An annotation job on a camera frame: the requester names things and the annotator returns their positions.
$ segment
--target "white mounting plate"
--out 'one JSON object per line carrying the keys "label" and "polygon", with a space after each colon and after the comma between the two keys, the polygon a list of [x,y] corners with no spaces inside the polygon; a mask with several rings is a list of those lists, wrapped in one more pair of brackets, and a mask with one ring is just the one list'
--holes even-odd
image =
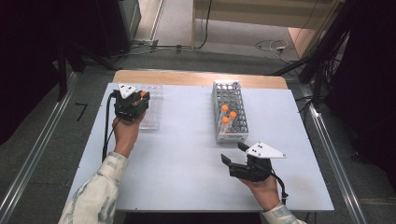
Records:
{"label": "white mounting plate", "polygon": [[132,95],[137,90],[137,87],[119,83],[119,90],[121,93],[122,99],[128,98],[128,96]]}
{"label": "white mounting plate", "polygon": [[266,145],[265,143],[258,142],[246,150],[246,153],[250,156],[257,158],[267,159],[285,159],[286,154],[280,152],[273,147]]}

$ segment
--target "person's right arm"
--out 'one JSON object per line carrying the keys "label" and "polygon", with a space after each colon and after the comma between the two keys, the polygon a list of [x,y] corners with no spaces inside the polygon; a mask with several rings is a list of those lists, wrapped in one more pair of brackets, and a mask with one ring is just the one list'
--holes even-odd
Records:
{"label": "person's right arm", "polygon": [[250,182],[244,179],[240,179],[240,181],[250,188],[263,209],[262,215],[270,224],[305,224],[298,220],[279,200],[276,179],[273,176],[260,182]]}

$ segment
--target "metal test tube rack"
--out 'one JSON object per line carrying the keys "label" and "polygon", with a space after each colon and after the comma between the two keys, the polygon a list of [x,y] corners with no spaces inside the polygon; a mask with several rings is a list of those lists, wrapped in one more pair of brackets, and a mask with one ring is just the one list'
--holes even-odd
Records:
{"label": "metal test tube rack", "polygon": [[[212,100],[215,113],[216,142],[236,143],[245,142],[248,138],[248,122],[245,114],[244,103],[242,100],[241,86],[237,80],[215,80],[213,81]],[[220,111],[221,106],[229,107],[226,116],[231,111],[235,111],[237,116],[227,132],[220,132]]]}

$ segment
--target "sleeve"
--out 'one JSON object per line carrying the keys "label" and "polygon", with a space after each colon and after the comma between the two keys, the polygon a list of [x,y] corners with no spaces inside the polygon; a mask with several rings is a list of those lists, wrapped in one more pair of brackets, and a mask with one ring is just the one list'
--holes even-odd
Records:
{"label": "sleeve", "polygon": [[282,202],[270,211],[262,212],[262,215],[267,219],[269,224],[306,224],[298,220]]}
{"label": "sleeve", "polygon": [[127,166],[127,158],[108,153],[99,170],[67,202],[59,223],[113,223],[119,183]]}

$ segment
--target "person's left hand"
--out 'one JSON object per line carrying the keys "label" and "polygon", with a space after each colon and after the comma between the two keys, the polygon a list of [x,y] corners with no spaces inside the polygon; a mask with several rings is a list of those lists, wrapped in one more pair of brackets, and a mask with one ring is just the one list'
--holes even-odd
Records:
{"label": "person's left hand", "polygon": [[113,128],[116,136],[115,152],[128,158],[134,149],[134,143],[139,134],[139,125],[145,114],[142,114],[139,119],[134,121],[127,121],[125,119],[114,118]]}

